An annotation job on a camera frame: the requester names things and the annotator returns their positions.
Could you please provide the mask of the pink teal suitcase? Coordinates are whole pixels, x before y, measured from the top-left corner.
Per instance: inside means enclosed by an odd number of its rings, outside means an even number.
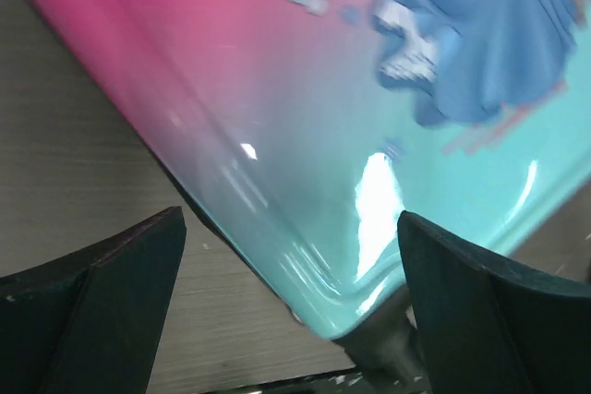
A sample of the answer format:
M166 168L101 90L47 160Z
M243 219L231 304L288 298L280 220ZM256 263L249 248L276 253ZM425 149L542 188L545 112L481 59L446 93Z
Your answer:
M423 376L398 225L509 256L590 178L590 0L31 0L217 233Z

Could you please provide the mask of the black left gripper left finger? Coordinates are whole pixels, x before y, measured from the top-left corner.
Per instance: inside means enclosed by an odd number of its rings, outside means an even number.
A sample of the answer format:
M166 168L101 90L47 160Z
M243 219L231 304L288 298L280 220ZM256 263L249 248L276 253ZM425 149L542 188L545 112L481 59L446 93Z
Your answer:
M3 277L2 392L145 392L186 237L170 207Z

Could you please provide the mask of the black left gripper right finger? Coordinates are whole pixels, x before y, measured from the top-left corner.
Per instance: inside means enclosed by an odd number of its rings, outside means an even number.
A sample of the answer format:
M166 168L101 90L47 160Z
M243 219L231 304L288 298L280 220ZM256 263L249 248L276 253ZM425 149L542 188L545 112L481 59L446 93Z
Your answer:
M587 393L590 286L403 211L398 243L435 393Z

